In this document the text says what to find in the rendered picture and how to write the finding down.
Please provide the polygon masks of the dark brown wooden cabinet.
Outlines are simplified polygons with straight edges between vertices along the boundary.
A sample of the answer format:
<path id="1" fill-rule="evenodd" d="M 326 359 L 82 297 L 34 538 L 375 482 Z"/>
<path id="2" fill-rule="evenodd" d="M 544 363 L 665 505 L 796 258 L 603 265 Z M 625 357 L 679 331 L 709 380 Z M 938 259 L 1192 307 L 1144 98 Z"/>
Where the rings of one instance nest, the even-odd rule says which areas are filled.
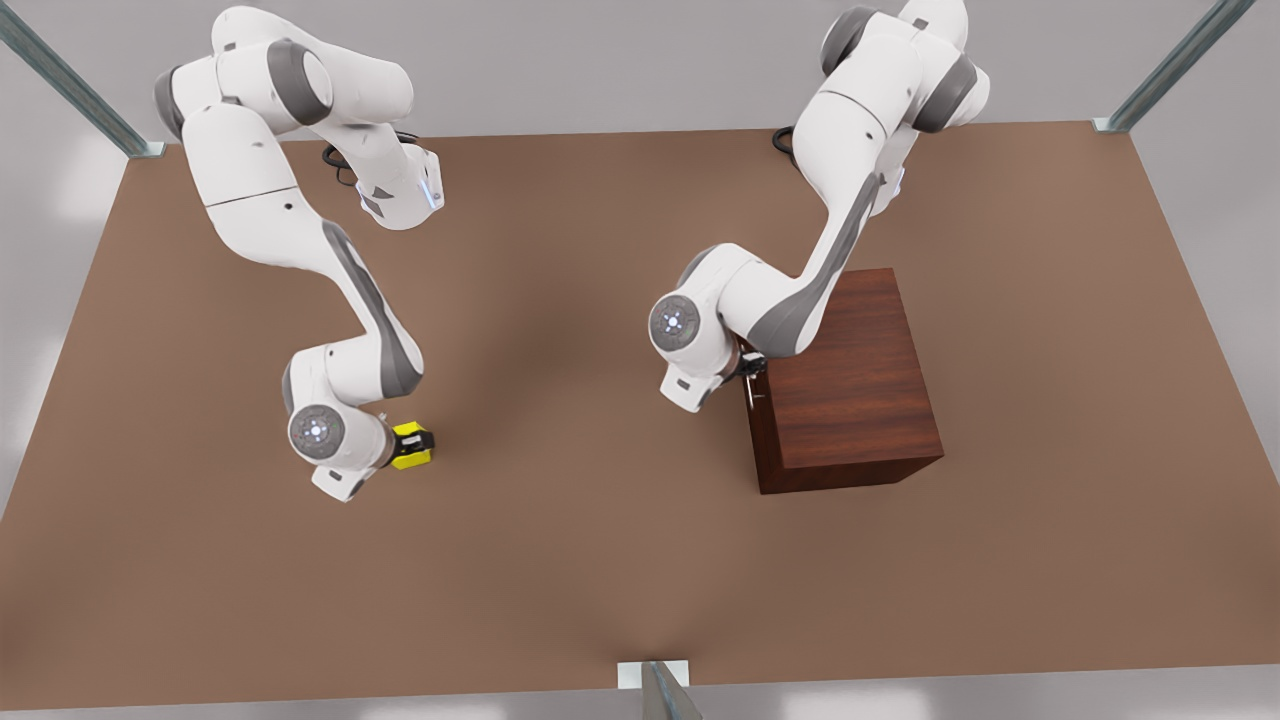
<path id="1" fill-rule="evenodd" d="M 762 495 L 893 484 L 945 455 L 890 268 L 844 273 L 809 347 L 744 392 Z"/>

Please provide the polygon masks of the yellow and black block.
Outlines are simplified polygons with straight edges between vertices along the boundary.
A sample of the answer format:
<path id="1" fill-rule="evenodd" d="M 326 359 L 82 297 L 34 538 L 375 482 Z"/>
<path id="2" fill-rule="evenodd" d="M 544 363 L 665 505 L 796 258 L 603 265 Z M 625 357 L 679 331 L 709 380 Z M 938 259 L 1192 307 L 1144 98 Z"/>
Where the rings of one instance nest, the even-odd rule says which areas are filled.
<path id="1" fill-rule="evenodd" d="M 417 421 L 407 421 L 392 428 L 394 450 L 389 464 L 396 469 L 408 469 L 431 461 L 435 437 Z"/>

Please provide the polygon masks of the silver frame post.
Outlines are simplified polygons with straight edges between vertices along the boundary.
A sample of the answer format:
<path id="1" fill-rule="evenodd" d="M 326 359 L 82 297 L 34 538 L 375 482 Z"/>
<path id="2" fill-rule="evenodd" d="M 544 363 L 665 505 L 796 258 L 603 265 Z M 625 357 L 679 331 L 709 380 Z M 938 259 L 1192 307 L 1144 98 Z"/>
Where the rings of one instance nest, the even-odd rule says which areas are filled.
<path id="1" fill-rule="evenodd" d="M 5 0 L 0 0 L 0 40 L 129 159 L 165 152 L 164 142 L 145 140 Z"/>
<path id="2" fill-rule="evenodd" d="M 1100 135 L 1130 133 L 1256 3 L 1257 0 L 1215 0 L 1115 111 L 1091 120 L 1093 131 Z"/>
<path id="3" fill-rule="evenodd" d="M 689 696 L 687 660 L 620 662 L 616 667 L 620 689 L 643 693 L 643 720 L 704 720 Z"/>

